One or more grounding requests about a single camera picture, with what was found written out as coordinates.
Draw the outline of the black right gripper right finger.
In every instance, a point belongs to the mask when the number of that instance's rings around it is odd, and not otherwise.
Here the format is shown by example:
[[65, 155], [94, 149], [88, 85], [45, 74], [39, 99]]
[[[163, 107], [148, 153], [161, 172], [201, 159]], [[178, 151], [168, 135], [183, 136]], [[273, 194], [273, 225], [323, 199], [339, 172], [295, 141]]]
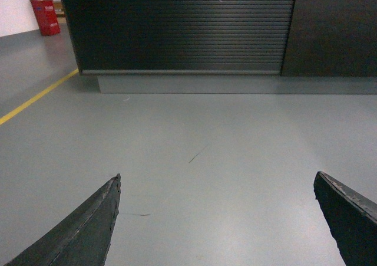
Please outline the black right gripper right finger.
[[324, 172], [313, 187], [344, 263], [376, 265], [376, 203]]

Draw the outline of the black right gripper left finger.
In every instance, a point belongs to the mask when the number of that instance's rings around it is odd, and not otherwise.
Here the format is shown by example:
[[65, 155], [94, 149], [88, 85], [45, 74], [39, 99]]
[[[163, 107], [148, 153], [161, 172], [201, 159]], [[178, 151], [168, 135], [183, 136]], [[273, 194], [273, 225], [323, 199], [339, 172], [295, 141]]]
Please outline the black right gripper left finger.
[[117, 174], [7, 265], [104, 265], [120, 197]]

